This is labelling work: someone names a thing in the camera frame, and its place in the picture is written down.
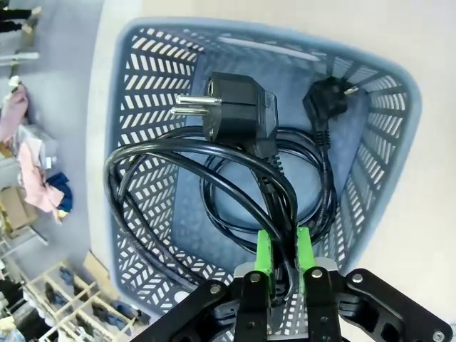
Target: floor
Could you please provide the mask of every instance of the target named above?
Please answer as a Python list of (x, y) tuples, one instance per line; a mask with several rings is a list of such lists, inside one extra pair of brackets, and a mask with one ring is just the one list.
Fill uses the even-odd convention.
[[(31, 100), (31, 121), (59, 143), (58, 170), (70, 180), (73, 211), (62, 224), (41, 215), (35, 228), (48, 240), (30, 242), (18, 255), (30, 277), (65, 258), (77, 267), (90, 249), (86, 195), (86, 119), (93, 50), (103, 0), (11, 0), (10, 8), (42, 6), (34, 50), (41, 55), (19, 66)], [(4, 83), (5, 71), (1, 82)]]

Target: black power cord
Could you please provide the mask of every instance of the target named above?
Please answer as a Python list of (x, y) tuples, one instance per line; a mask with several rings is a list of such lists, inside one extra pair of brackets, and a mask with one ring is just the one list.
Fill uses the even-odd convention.
[[(211, 97), (198, 100), (206, 106), (196, 108), (190, 103), (189, 107), (180, 108), (181, 113), (182, 110), (188, 110), (189, 113), (207, 114), (204, 116), (202, 127), (178, 128), (156, 140), (119, 147), (112, 152), (105, 163), (105, 191), (115, 221), (138, 256), (146, 264), (155, 267), (163, 276), (188, 290), (193, 290), (204, 281), (203, 277), (185, 266), (158, 239), (153, 227), (128, 192), (139, 166), (152, 156), (200, 176), (202, 200), (209, 220), (221, 233), (249, 252), (255, 252), (255, 244), (239, 238), (233, 231), (256, 234), (258, 229), (241, 227), (220, 218), (213, 200), (215, 187), (233, 197), (258, 221), (259, 227), (265, 229), (271, 237), (275, 253), (274, 262), (279, 273), (284, 271), (286, 275), (284, 298), (290, 296), (294, 290), (296, 227), (308, 226), (312, 242), (316, 243), (329, 231), (336, 214), (336, 191), (327, 154), (328, 119), (345, 111), (345, 98), (344, 95), (340, 95), (343, 92), (342, 87), (337, 88), (337, 84), (331, 79), (315, 82), (303, 99), (304, 107), (308, 113), (310, 112), (312, 135), (295, 128), (279, 128), (275, 96), (265, 92), (253, 79), (247, 76), (213, 73), (207, 87), (207, 95)], [(321, 103), (327, 100), (335, 101), (336, 104)], [(208, 141), (185, 139), (201, 136), (205, 136)], [(320, 200), (313, 208), (299, 215), (296, 193), (281, 170), (279, 151), (309, 162), (321, 176)], [(208, 155), (208, 158), (201, 165), (182, 156), (180, 152), (204, 154)], [(121, 177), (118, 167), (126, 159), (131, 160), (130, 166)], [(237, 162), (252, 171), (266, 203), (267, 213), (245, 192), (219, 175), (220, 170), (228, 162)], [(125, 221), (128, 208), (135, 213), (141, 226), (146, 229), (164, 262), (147, 249), (129, 228)], [(166, 264), (169, 263), (175, 264), (178, 270), (168, 268)]]
[[(235, 198), (235, 200), (238, 201), (259, 222), (260, 226), (271, 235), (272, 240), (279, 246), (281, 246), (282, 243), (280, 229), (274, 225), (268, 214), (265, 213), (263, 209), (255, 203), (255, 201), (224, 177), (205, 168), (198, 162), (179, 155), (176, 152), (193, 152), (223, 157), (265, 174), (270, 177), (271, 182), (278, 189), (280, 195), (285, 199), (286, 210), (290, 217), (296, 217), (297, 211), (296, 194), (293, 187), (279, 171), (274, 169), (267, 162), (233, 147), (216, 145), (214, 143), (201, 140), (181, 138), (200, 136), (201, 134), (202, 128), (200, 126), (189, 126), (170, 131), (169, 133), (160, 136), (159, 139), (152, 140), (150, 142), (119, 147), (117, 150), (112, 152), (106, 160), (104, 170), (105, 191), (108, 202), (113, 210), (113, 216), (121, 231), (126, 234), (127, 239), (132, 244), (137, 254), (147, 264), (150, 264), (162, 272), (164, 276), (190, 290), (194, 289), (196, 285), (202, 283), (201, 276), (198, 276), (196, 273), (188, 269), (182, 262), (178, 261), (177, 258), (169, 252), (169, 250), (167, 250), (167, 247), (158, 239), (157, 235), (153, 232), (153, 229), (147, 223), (147, 220), (140, 212), (138, 206), (134, 203), (131, 195), (128, 194), (128, 180), (133, 178), (135, 171), (147, 159), (145, 155), (152, 155), (183, 167), (225, 191), (228, 195)], [(124, 174), (123, 180), (126, 181), (123, 182), (123, 180), (120, 180), (118, 175), (117, 165), (119, 165), (122, 160), (130, 157), (135, 157), (135, 159), (128, 171)], [(134, 210), (136, 216), (138, 216), (141, 221), (141, 225), (146, 228), (147, 233), (154, 239), (156, 247), (164, 254), (164, 258), (172, 260), (168, 262), (177, 262), (177, 265), (182, 270), (182, 274), (174, 271), (173, 269), (168, 269), (165, 266), (167, 262), (162, 263), (157, 256), (145, 248), (143, 243), (136, 237), (135, 233), (132, 232), (124, 218), (123, 199), (125, 199), (127, 205)], [(285, 255), (283, 248), (281, 248), (280, 253)], [(286, 257), (284, 257), (284, 268), (288, 277), (292, 279), (292, 263)]]
[[(322, 157), (318, 152), (318, 148), (314, 137), (296, 128), (281, 128), (277, 130), (277, 147), (279, 152), (298, 157), (312, 166), (314, 166), (320, 174), (322, 190), (320, 192), (320, 200), (312, 207), (306, 208), (299, 213), (297, 225), (309, 227), (311, 233), (311, 241), (317, 244), (331, 228), (333, 218), (336, 214), (337, 197), (336, 190), (333, 185), (332, 170), (329, 160)], [(227, 160), (217, 160), (215, 157), (208, 157), (204, 166), (219, 173), (228, 163)], [(323, 194), (329, 193), (329, 200), (324, 201)], [(217, 211), (214, 200), (214, 187), (210, 183), (201, 179), (200, 192), (204, 209), (213, 225), (226, 237), (229, 237), (236, 242), (240, 247), (248, 252), (256, 253), (257, 245), (246, 239), (238, 237), (233, 232), (241, 232), (245, 234), (257, 235), (258, 228), (245, 227), (238, 224), (232, 224), (222, 219)], [(316, 225), (317, 217), (320, 213), (323, 217), (323, 222)]]

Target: bolt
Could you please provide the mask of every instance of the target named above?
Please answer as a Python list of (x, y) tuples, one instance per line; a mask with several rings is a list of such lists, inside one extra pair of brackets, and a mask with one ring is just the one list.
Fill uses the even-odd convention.
[(361, 276), (360, 274), (355, 274), (352, 278), (353, 280), (353, 283), (361, 283), (363, 281), (363, 276)]
[(257, 283), (260, 280), (260, 278), (261, 278), (260, 275), (257, 273), (253, 273), (250, 275), (250, 281), (252, 283)]
[(434, 332), (434, 335), (432, 335), (432, 339), (434, 342), (443, 342), (445, 340), (445, 335), (442, 331), (436, 331)]
[(214, 284), (211, 286), (211, 294), (218, 294), (221, 289), (220, 285)]
[(319, 269), (312, 271), (313, 278), (321, 278), (321, 276), (323, 276), (323, 272), (320, 271)]

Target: basket bottom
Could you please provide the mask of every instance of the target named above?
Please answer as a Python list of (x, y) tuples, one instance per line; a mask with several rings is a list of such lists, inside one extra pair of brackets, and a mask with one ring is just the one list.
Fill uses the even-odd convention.
[[(240, 73), (253, 77), (264, 89), (277, 96), (280, 126), (310, 130), (311, 124), (302, 106), (302, 98), (311, 83), (322, 75), (284, 64), (258, 63), (252, 59), (237, 59), (226, 63), (223, 58), (216, 56), (201, 57), (193, 82), (193, 95), (202, 95), (212, 71)], [(356, 155), (368, 117), (368, 106), (367, 94), (360, 91), (350, 96), (347, 112), (330, 122), (329, 157), (338, 194), (342, 193)], [(187, 125), (201, 124), (200, 118), (187, 119)], [(298, 196), (299, 212), (305, 211), (317, 200), (321, 189), (318, 173), (303, 160), (283, 153), (279, 156), (285, 175)], [(204, 162), (205, 159), (199, 155), (191, 157), (198, 162)], [(222, 175), (243, 189), (265, 209), (256, 182), (247, 168), (230, 163), (222, 170)], [(223, 236), (208, 220), (199, 194), (199, 180), (198, 176), (186, 170), (179, 171), (171, 229), (172, 243), (190, 255), (233, 272), (237, 265), (253, 261), (254, 255)], [(253, 217), (222, 191), (216, 190), (216, 203), (224, 219), (257, 227)], [(249, 237), (252, 241), (256, 240), (256, 236)]]

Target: person's leg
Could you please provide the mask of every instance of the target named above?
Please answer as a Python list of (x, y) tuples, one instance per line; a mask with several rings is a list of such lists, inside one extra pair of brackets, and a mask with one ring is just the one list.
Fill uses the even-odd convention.
[(31, 9), (0, 9), (0, 21), (27, 20), (31, 15)]
[(21, 24), (16, 24), (13, 21), (0, 21), (0, 33), (18, 31), (22, 28)]

